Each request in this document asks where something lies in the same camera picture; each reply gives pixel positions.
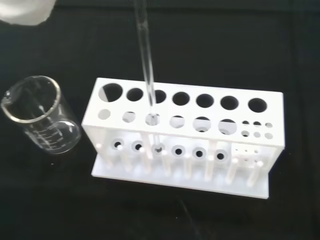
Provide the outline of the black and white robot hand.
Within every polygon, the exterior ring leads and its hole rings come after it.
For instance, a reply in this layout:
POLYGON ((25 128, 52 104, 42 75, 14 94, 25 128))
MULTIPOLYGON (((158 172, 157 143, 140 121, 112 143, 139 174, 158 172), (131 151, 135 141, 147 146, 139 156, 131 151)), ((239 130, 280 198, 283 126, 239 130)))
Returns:
POLYGON ((56 0, 1 0, 0 20, 21 26, 36 26, 51 15, 56 0))

